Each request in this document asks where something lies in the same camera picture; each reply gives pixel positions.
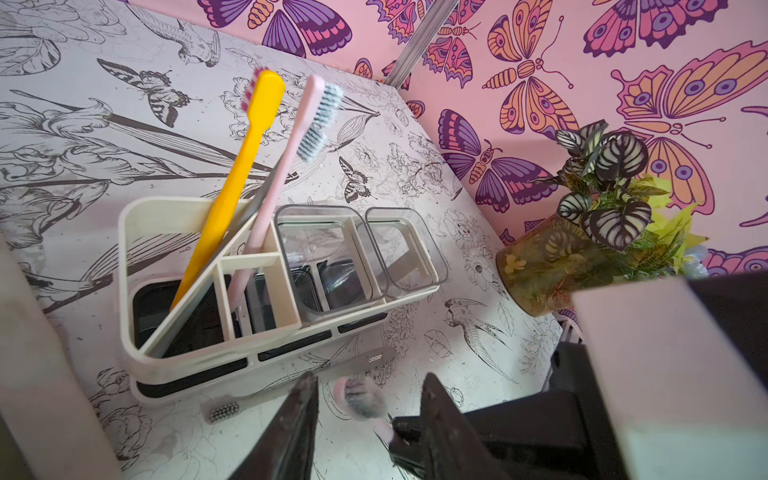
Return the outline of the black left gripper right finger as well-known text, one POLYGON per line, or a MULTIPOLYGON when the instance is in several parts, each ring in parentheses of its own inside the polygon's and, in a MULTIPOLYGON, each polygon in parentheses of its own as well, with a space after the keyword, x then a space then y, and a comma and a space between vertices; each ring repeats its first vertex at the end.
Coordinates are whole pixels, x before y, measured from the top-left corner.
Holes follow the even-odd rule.
POLYGON ((433 373, 422 386, 420 420, 426 479, 509 478, 433 373))

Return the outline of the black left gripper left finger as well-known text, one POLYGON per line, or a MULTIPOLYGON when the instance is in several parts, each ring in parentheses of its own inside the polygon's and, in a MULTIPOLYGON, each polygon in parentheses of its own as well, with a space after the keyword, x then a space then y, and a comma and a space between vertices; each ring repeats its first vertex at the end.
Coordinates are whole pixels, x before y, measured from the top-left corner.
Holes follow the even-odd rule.
POLYGON ((230 479, 310 479, 319 412, 318 380, 303 374, 230 479))

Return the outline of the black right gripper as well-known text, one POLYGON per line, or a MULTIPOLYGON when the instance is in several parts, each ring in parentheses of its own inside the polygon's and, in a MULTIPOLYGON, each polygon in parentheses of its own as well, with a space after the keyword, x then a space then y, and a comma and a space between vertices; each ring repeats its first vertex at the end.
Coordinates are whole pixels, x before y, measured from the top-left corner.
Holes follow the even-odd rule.
MULTIPOLYGON (((624 479, 614 429, 583 344, 560 343, 545 391, 463 413, 508 479, 624 479)), ((425 478, 420 412, 396 417, 392 462, 425 478)))

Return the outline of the pink toothbrush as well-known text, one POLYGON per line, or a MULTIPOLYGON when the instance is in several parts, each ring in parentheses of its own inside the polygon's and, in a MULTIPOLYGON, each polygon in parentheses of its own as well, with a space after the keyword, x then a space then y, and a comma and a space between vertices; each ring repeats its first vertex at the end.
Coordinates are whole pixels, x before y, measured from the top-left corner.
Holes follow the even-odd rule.
POLYGON ((332 396, 337 408, 355 420, 368 421, 377 437, 389 445, 395 438, 381 389, 368 376, 343 377, 336 381, 332 396))
POLYGON ((319 156, 327 142, 326 130, 334 123, 343 97, 339 86, 322 77, 312 74, 307 78, 285 150, 266 185, 244 210, 246 218, 253 221, 243 246, 244 255, 262 251, 293 163, 296 160, 310 163, 319 156))

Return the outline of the yellow toothbrush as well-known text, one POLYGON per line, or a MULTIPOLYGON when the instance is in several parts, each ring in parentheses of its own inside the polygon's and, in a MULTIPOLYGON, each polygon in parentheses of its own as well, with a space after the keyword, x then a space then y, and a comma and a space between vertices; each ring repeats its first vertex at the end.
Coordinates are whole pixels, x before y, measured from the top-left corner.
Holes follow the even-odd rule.
POLYGON ((224 186, 215 199, 191 256, 171 309, 182 300, 215 255, 233 219, 237 203, 258 154, 264 133, 272 126, 283 95, 285 82, 275 72, 257 69, 243 97, 248 128, 224 186))

